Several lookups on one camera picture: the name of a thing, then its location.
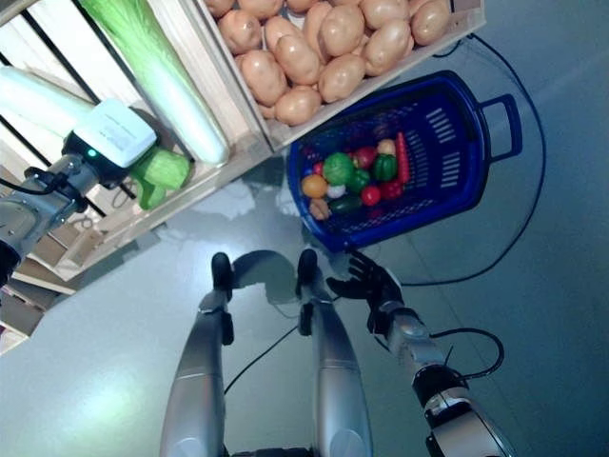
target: wooden shelf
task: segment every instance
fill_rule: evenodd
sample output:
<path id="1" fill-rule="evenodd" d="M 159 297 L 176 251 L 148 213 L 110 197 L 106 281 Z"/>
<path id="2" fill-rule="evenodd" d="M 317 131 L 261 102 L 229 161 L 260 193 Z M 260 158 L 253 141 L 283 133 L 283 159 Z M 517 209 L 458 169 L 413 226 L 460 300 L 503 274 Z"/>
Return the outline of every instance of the wooden shelf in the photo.
<path id="1" fill-rule="evenodd" d="M 0 0 L 0 27 L 37 0 Z"/>

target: wire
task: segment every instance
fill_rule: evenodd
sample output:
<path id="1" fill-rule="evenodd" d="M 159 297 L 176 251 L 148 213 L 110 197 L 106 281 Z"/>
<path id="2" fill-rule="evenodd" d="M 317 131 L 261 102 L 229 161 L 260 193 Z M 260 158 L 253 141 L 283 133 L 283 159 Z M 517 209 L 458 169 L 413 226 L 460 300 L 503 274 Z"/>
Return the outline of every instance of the wire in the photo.
<path id="1" fill-rule="evenodd" d="M 435 57 L 436 59 L 443 59 L 444 57 L 448 57 L 453 52 L 455 52 L 461 44 L 462 44 L 462 40 L 459 40 L 457 43 L 455 43 L 455 46 L 453 46 L 450 50 L 448 50 L 444 54 L 434 54 L 432 57 Z"/>
<path id="2" fill-rule="evenodd" d="M 439 333 L 433 333 L 433 334 L 429 335 L 429 338 L 434 338 L 434 339 L 442 338 L 444 336 L 453 335 L 455 333 L 478 333 L 479 335 L 486 336 L 487 338 L 490 338 L 491 340 L 493 340 L 493 342 L 497 346 L 497 351 L 498 351 L 497 359 L 495 360 L 495 363 L 493 365 L 491 365 L 487 369 L 483 369 L 482 371 L 478 371 L 476 373 L 459 375 L 458 378 L 461 381 L 467 381 L 469 379 L 476 379 L 476 378 L 483 378 L 484 376 L 488 376 L 489 374 L 491 374 L 491 373 L 497 371 L 497 369 L 499 369 L 499 367 L 503 363 L 503 359 L 505 358 L 505 349 L 504 349 L 503 343 L 501 342 L 499 337 L 497 335 L 494 335 L 490 331 L 482 330 L 480 328 L 471 328 L 471 327 L 452 328 L 450 330 L 441 331 Z"/>
<path id="3" fill-rule="evenodd" d="M 232 381 L 230 381 L 230 383 L 228 383 L 228 386 L 226 386 L 225 395 L 235 385 L 235 383 L 239 380 L 239 378 L 241 378 L 244 374 L 246 374 L 246 372 L 250 368 L 252 368 L 257 362 L 259 362 L 263 357 L 265 357 L 271 350 L 273 350 L 275 347 L 277 347 L 285 338 L 287 338 L 290 334 L 292 334 L 294 332 L 294 330 L 296 330 L 297 328 L 298 328 L 298 326 L 292 327 L 290 330 L 288 330 L 286 333 L 284 333 L 284 335 L 281 336 L 275 343 L 270 345 L 263 353 L 261 353 L 258 357 L 256 357 L 250 363 L 248 363 L 241 371 L 239 371 L 237 376 L 235 376 L 232 379 Z"/>
<path id="4" fill-rule="evenodd" d="M 336 302 L 339 298 L 341 298 L 340 295 L 332 298 L 332 302 Z M 294 317 L 288 316 L 287 314 L 284 314 L 282 311 L 280 311 L 276 305 L 274 307 L 285 318 L 295 319 L 296 317 L 299 317 L 299 316 L 294 316 Z M 225 388 L 225 395 L 228 393 L 230 388 L 233 387 L 233 385 L 237 382 L 237 380 L 239 378 L 241 378 L 244 374 L 246 374 L 246 371 L 248 371 L 250 368 L 252 368 L 257 362 L 259 362 L 263 357 L 265 357 L 271 350 L 273 350 L 275 347 L 277 347 L 285 338 L 287 338 L 297 328 L 298 328 L 298 326 L 294 326 L 293 328 L 291 328 L 288 332 L 286 332 L 283 336 L 281 336 L 275 343 L 273 343 L 271 346 L 269 346 L 267 350 L 265 350 L 262 354 L 260 354 L 250 363 L 248 363 L 241 371 L 239 371 L 239 373 L 232 379 L 232 381 L 230 381 L 230 383 L 228 383 L 228 386 Z M 389 348 L 386 345 L 384 345 L 383 342 L 380 340 L 379 340 L 379 344 L 381 344 L 381 346 L 384 346 L 384 348 L 386 350 L 389 350 Z"/>
<path id="5" fill-rule="evenodd" d="M 55 182 L 55 181 L 51 182 L 44 190 L 32 190 L 32 189 L 22 188 L 21 186 L 16 186 L 13 183 L 11 183 L 5 179 L 2 179 L 2 178 L 0 178 L 0 184 L 9 189 L 13 189 L 18 192 L 28 193 L 30 195 L 49 195 L 50 193 L 53 193 L 57 189 L 57 182 Z"/>
<path id="6" fill-rule="evenodd" d="M 377 335 L 374 335 L 374 339 L 375 339 L 375 341 L 376 341 L 376 342 L 379 344 L 379 346 L 380 346 L 381 348 L 383 348 L 383 349 L 384 349 L 384 350 L 386 350 L 387 352 L 391 353 L 391 349 L 389 349 L 389 346 L 388 346 L 388 345 L 386 345 L 385 343 L 383 343 L 383 342 L 381 341 L 381 338 L 379 338 Z"/>
<path id="7" fill-rule="evenodd" d="M 458 277 L 458 278 L 454 278 L 454 279 L 444 279 L 444 280 L 439 280 L 439 281 L 427 281 L 427 282 L 422 282 L 422 283 L 401 283 L 401 285 L 404 287 L 418 288 L 418 287 L 425 287 L 425 286 L 445 286 L 448 284 L 456 284 L 456 283 L 462 283 L 464 281 L 469 281 L 470 279 L 477 278 L 477 277 L 482 276 L 483 274 L 487 273 L 488 271 L 490 271 L 491 269 L 496 267 L 497 264 L 499 262 L 501 262 L 505 258 L 505 256 L 510 252 L 510 250 L 512 250 L 512 248 L 516 245 L 516 243 L 518 243 L 518 241 L 520 240 L 520 238 L 522 237 L 522 235 L 528 228 L 529 223 L 531 222 L 531 219 L 533 219 L 533 215 L 535 214 L 538 203 L 540 201 L 541 191 L 543 189 L 543 182 L 545 181 L 545 168 L 546 168 L 546 162 L 547 162 L 547 142 L 545 139 L 545 130 L 543 129 L 543 124 L 541 122 L 540 113 L 538 112 L 535 102 L 533 102 L 533 99 L 531 98 L 531 95 L 529 94 L 528 90 L 524 86 L 521 78 L 518 76 L 518 74 L 516 73 L 516 70 L 514 70 L 514 67 L 512 67 L 512 65 L 507 61 L 507 59 L 505 59 L 505 57 L 503 57 L 498 50 L 496 50 L 491 45 L 489 45 L 486 41 L 481 39 L 477 34 L 471 33 L 470 35 L 467 35 L 467 38 L 478 41 L 481 45 L 483 45 L 485 48 L 487 48 L 493 54 L 495 54 L 503 62 L 503 64 L 510 70 L 510 72 L 514 76 L 514 79 L 516 79 L 516 82 L 518 83 L 518 88 L 521 90 L 522 95 L 524 96 L 526 102 L 528 103 L 529 107 L 531 108 L 531 111 L 533 112 L 533 116 L 535 117 L 535 122 L 537 123 L 537 126 L 538 126 L 538 130 L 540 131 L 540 139 L 541 139 L 540 179 L 538 181 L 537 188 L 535 190 L 535 197 L 533 198 L 533 203 L 531 204 L 531 208 L 529 209 L 528 214 L 527 214 L 526 218 L 524 219 L 524 222 L 521 225 L 521 228 L 518 230 L 518 232 L 516 233 L 514 238 L 512 238 L 512 241 L 510 241 L 510 243 L 507 245 L 507 247 L 499 254 L 499 256 L 493 262 L 491 262 L 491 264 L 489 264 L 487 267 L 485 267 L 479 271 L 476 271 L 475 273 L 471 273 L 466 276 L 462 276 L 462 277 Z"/>

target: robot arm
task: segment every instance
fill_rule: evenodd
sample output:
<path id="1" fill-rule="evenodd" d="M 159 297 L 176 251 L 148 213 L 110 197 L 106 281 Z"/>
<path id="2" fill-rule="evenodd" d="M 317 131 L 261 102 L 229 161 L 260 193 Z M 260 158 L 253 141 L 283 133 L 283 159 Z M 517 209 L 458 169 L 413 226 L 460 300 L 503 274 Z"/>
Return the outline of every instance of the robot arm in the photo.
<path id="1" fill-rule="evenodd" d="M 399 283 L 359 252 L 353 253 L 349 281 L 328 279 L 339 295 L 365 298 L 368 330 L 381 334 L 405 367 L 431 428 L 426 445 L 432 457 L 512 456 L 499 429 L 473 400 L 461 376 L 445 363 L 416 311 L 403 303 Z"/>
<path id="2" fill-rule="evenodd" d="M 155 141 L 137 114 L 106 100 L 69 134 L 61 159 L 46 171 L 28 169 L 20 189 L 0 198 L 0 287 L 44 235 L 86 209 L 95 185 L 118 186 Z"/>

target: leek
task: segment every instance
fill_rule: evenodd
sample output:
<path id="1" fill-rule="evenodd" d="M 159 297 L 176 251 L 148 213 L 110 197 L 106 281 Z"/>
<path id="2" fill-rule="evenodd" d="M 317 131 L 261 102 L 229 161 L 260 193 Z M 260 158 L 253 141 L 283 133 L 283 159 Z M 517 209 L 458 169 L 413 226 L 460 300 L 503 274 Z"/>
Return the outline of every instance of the leek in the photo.
<path id="1" fill-rule="evenodd" d="M 80 0 L 123 53 L 152 104 L 204 162 L 228 157 L 224 133 L 146 0 Z"/>

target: plastic basket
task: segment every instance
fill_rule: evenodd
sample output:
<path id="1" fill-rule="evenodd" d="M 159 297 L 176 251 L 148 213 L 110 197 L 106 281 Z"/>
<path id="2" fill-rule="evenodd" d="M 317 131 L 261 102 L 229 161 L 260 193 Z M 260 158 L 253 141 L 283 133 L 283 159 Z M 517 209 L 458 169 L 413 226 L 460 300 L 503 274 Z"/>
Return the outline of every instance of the plastic basket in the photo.
<path id="1" fill-rule="evenodd" d="M 502 104 L 511 150 L 491 155 L 483 109 Z M 316 221 L 301 180 L 332 152 L 406 137 L 410 180 L 396 200 Z M 522 151 L 521 119 L 509 94 L 479 103 L 462 79 L 441 71 L 371 94 L 294 142 L 288 181 L 308 229 L 330 250 L 359 248 L 471 209 L 481 199 L 492 163 Z"/>

